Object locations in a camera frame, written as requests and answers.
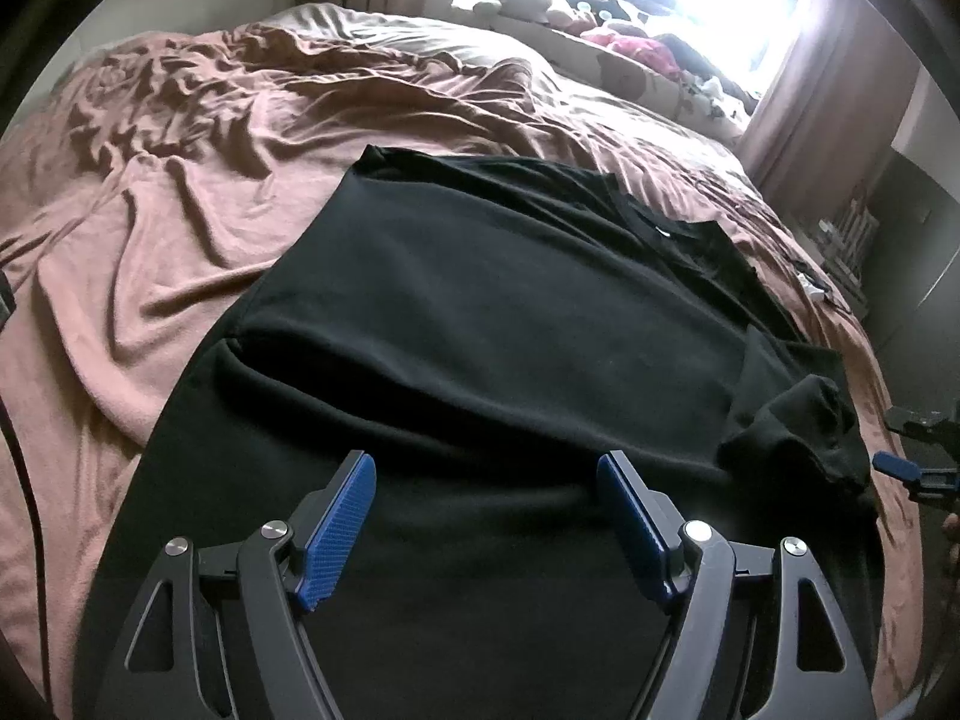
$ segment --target metal screw head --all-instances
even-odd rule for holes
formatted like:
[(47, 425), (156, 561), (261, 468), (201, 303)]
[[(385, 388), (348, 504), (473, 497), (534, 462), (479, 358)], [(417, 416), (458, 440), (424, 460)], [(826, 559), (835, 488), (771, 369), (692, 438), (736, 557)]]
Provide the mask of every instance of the metal screw head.
[(700, 543), (710, 541), (710, 537), (713, 536), (713, 528), (699, 519), (691, 519), (690, 522), (685, 522), (683, 524), (683, 532), (686, 533), (688, 538), (692, 538), (693, 541), (699, 541)]
[(190, 543), (186, 541), (183, 536), (177, 536), (176, 538), (171, 538), (170, 541), (167, 541), (166, 546), (163, 547), (163, 551), (166, 552), (170, 557), (176, 557), (177, 555), (182, 555), (184, 552), (186, 552), (189, 546)]
[(806, 542), (796, 536), (784, 538), (784, 549), (791, 555), (800, 557), (806, 554)]
[(263, 538), (283, 538), (287, 535), (287, 523), (282, 519), (272, 519), (260, 528)]

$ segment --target bed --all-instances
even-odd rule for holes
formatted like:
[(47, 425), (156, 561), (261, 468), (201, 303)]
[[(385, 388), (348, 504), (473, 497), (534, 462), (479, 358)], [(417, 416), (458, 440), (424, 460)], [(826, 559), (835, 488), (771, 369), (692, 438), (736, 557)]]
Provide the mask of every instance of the bed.
[[(368, 143), (590, 167), (671, 218), (716, 220), (808, 338), (843, 354), (867, 449), (901, 451), (862, 328), (842, 298), (808, 297), (797, 263), (824, 276), (720, 143), (459, 25), (304, 5), (232, 31), (141, 35), (61, 79), (0, 146), (0, 266), (18, 303), (0, 394), (40, 507), (61, 716), (90, 581), (179, 372)], [(31, 532), (7, 451), (0, 628), (40, 683)], [(916, 505), (874, 484), (882, 710), (917, 668), (923, 573)]]

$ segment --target pink plush toy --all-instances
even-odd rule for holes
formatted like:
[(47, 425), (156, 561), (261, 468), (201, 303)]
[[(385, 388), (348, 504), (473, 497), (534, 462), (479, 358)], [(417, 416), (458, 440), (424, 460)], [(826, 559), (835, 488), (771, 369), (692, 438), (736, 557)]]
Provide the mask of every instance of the pink plush toy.
[(581, 33), (580, 37), (597, 46), (605, 46), (620, 55), (630, 57), (672, 81), (680, 79), (680, 67), (677, 65), (677, 60), (673, 58), (673, 53), (663, 43), (653, 38), (621, 35), (603, 26), (588, 29)]

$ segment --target blue gripper pad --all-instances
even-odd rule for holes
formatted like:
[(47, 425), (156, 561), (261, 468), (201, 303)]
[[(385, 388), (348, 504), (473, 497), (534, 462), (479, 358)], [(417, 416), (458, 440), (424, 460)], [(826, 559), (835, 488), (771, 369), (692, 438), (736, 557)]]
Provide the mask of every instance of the blue gripper pad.
[(597, 461), (597, 496), (640, 592), (661, 608), (669, 607), (679, 593), (671, 581), (666, 544), (610, 455)]
[(304, 611), (315, 610), (333, 594), (375, 493), (376, 466), (364, 454), (306, 545), (304, 579), (295, 594)]
[(880, 473), (899, 479), (904, 485), (918, 482), (923, 476), (923, 471), (918, 464), (889, 452), (877, 452), (874, 455), (874, 468)]

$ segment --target cable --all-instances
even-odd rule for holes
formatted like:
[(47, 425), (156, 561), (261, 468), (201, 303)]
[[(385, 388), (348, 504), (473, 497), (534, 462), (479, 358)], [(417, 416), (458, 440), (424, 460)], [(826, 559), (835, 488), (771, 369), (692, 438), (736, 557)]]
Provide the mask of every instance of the cable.
[(37, 564), (37, 622), (40, 625), (40, 666), (43, 670), (43, 696), (47, 704), (53, 707), (53, 695), (50, 689), (50, 647), (47, 641), (47, 571), (43, 557), (43, 529), (40, 525), (40, 509), (37, 507), (37, 498), (30, 484), (30, 474), (27, 473), (27, 464), (23, 459), (23, 450), (13, 432), (13, 423), (7, 406), (0, 397), (0, 432), (3, 433), (10, 455), (13, 458), (13, 467), (20, 483), (24, 503), (27, 505), (27, 516), (30, 517), (30, 529), (34, 534), (34, 561)]

